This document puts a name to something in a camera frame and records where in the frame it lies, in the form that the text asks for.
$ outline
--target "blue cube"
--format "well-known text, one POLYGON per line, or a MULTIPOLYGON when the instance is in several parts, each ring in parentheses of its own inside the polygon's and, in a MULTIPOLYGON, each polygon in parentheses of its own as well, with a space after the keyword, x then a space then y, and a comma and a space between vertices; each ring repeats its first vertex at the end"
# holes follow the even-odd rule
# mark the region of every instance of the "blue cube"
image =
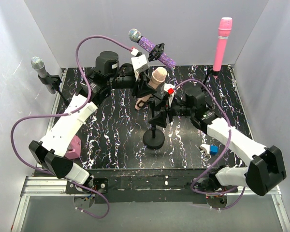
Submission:
POLYGON ((214 156, 217 153, 218 153, 218 147, 217 146, 214 146, 214 145, 210 145, 210 147, 209 147, 209 154, 211 154, 212 156, 214 156))

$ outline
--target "floor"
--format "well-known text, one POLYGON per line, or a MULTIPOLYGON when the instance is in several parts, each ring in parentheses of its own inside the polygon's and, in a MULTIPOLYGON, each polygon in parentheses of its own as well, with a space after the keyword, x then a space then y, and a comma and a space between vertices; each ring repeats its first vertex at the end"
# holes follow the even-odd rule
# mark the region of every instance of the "floor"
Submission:
MULTIPOLYGON (((186 79, 203 80, 206 66, 176 66, 168 70, 167 83, 178 84, 186 79)), ((62 93, 71 98, 81 82, 77 68, 69 68, 62 93)), ((188 83, 177 93, 184 96, 188 83)), ((227 113, 231 124, 250 136, 249 127, 241 106, 234 80, 228 66, 222 67, 217 80, 207 82, 211 93, 227 113)), ((201 144, 212 144, 223 149, 223 145, 193 127, 189 118, 174 117, 174 122, 163 129, 165 143, 157 151, 147 149, 142 141, 148 124, 148 109, 135 111, 135 99, 128 89, 113 90, 100 108, 93 114, 77 136, 82 141, 81 158, 75 160, 87 169, 95 168, 205 168, 215 156, 206 157, 199 150, 201 144)), ((57 113, 65 110, 60 100, 57 113)), ((218 165, 243 166, 242 161, 231 151, 218 165)))
MULTIPOLYGON (((102 215, 105 204, 89 211, 102 215)), ((22 232, 281 232, 271 196, 245 196, 232 209, 217 212, 208 205, 111 203, 108 216, 94 219, 75 210, 73 197, 30 197, 22 232)))

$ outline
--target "white wall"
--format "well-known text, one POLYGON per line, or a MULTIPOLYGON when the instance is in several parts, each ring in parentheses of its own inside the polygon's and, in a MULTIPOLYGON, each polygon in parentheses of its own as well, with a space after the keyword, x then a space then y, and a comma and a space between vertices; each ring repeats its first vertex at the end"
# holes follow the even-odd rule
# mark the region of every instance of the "white wall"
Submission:
POLYGON ((290 219, 290 0, 270 0, 235 64, 244 108, 258 142, 284 155, 281 184, 290 219))
MULTIPOLYGON (((12 151, 11 127, 21 117, 50 113, 54 101, 31 68, 32 56, 40 56, 51 74, 61 73, 24 1, 0 0, 0 232, 11 229, 25 177, 32 173, 12 151)), ((36 119, 16 128, 16 147, 32 164, 28 145, 46 126, 47 119, 36 119)))
MULTIPOLYGON (((110 36, 127 46, 137 28, 179 65, 212 64, 220 19, 234 24, 224 64, 235 63, 268 0, 25 0, 61 67, 76 67, 74 50, 93 34, 110 36)), ((112 50, 120 62, 130 54, 109 41, 95 39, 81 48, 81 63, 94 66, 101 51, 112 50)))

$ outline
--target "microphone grille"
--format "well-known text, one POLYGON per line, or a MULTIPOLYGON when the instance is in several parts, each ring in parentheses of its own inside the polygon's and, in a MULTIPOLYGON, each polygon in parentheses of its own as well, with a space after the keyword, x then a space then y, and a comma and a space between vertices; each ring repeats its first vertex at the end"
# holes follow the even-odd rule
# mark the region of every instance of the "microphone grille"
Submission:
POLYGON ((218 28, 218 35, 229 36, 231 30, 232 30, 232 18, 229 17, 222 18, 218 28))
POLYGON ((129 39, 133 42, 139 42, 141 38, 141 33, 137 29, 131 29, 128 33, 129 39))
POLYGON ((39 57, 32 57, 31 59, 31 65, 34 69, 41 69, 44 66, 44 62, 39 57))
POLYGON ((164 67, 157 67, 154 71, 153 71, 153 77, 155 77, 155 79, 159 82, 163 82, 165 81, 166 75, 168 74, 168 72, 166 71, 166 69, 164 67))

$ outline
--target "black microphone stand base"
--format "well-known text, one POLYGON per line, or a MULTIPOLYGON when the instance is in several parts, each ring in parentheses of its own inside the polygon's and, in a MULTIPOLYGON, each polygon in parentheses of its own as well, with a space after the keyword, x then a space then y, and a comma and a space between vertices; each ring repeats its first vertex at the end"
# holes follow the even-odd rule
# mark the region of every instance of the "black microphone stand base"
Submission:
POLYGON ((155 129, 156 136, 153 137, 153 131, 151 129, 147 130, 143 135, 144 145, 153 150, 162 148, 164 144, 164 134, 159 129, 155 129))

